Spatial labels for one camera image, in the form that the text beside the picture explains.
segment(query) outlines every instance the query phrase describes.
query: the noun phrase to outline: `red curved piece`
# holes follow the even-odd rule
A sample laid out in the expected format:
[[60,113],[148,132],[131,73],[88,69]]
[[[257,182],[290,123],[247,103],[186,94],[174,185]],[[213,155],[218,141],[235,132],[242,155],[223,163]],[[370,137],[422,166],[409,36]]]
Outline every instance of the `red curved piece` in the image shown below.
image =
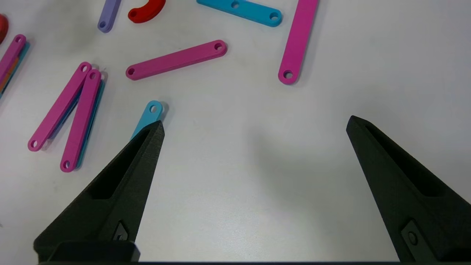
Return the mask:
[[8,32],[8,19],[6,16],[0,14],[0,43],[5,39]]
[[158,15],[164,5],[165,0],[149,0],[143,7],[131,9],[128,17],[134,23],[144,23]]

